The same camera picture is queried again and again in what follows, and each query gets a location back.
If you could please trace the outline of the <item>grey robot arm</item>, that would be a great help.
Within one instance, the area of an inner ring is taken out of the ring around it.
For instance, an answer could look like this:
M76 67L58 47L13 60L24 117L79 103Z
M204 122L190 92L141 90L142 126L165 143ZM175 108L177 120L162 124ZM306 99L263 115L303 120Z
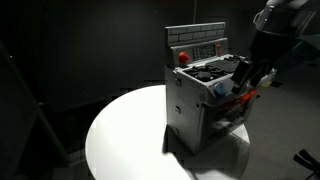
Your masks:
M241 60L234 71L232 92L239 94L249 83L257 87L269 75L276 61L293 53L302 60L319 57L319 34L303 32L319 11L319 0L268 0L254 17L256 33L248 60Z

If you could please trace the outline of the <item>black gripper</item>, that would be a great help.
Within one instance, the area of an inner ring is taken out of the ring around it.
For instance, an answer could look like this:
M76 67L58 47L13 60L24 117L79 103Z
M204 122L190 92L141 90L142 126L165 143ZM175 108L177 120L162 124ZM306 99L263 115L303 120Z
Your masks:
M232 92L240 94L246 89L256 87L274 67L275 62L292 48L293 40L291 36L257 31L250 46L253 67L251 62L239 62L232 76Z

